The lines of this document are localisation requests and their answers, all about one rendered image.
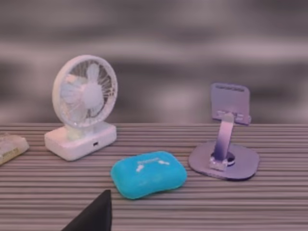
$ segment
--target soap box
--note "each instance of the soap box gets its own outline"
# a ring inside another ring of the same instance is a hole
[[[164,151],[122,159],[114,164],[110,173],[120,194],[131,200],[176,189],[187,179],[184,166]]]

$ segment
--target striped tablecloth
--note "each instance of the striped tablecloth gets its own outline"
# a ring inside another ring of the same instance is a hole
[[[260,154],[249,181],[228,182],[188,168],[191,151],[218,124],[117,124],[111,146],[75,162],[48,152],[43,134],[60,124],[0,126],[30,149],[0,167],[0,231],[59,231],[103,190],[112,190],[113,231],[308,231],[308,126],[236,126],[232,142]],[[165,150],[186,167],[175,191],[123,199],[109,171],[121,158]]]

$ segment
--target stand base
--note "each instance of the stand base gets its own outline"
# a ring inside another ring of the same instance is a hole
[[[46,133],[44,138],[47,149],[64,160],[74,161],[113,143],[116,127],[103,122],[93,134],[73,141],[67,138],[67,129],[61,127]]]
[[[254,176],[259,165],[259,155],[253,150],[234,144],[229,146],[229,152],[235,157],[234,164],[228,166],[225,171],[210,168],[210,157],[215,144],[215,141],[210,141],[195,148],[188,159],[192,170],[222,180],[247,180]]]

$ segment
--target blurred background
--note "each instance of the blurred background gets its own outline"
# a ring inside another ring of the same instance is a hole
[[[112,123],[211,123],[215,81],[251,90],[253,123],[308,122],[305,0],[0,0],[0,123],[59,122],[81,54],[116,71]]]

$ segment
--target black object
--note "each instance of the black object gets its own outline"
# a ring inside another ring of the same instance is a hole
[[[62,231],[111,231],[111,191],[106,190]]]

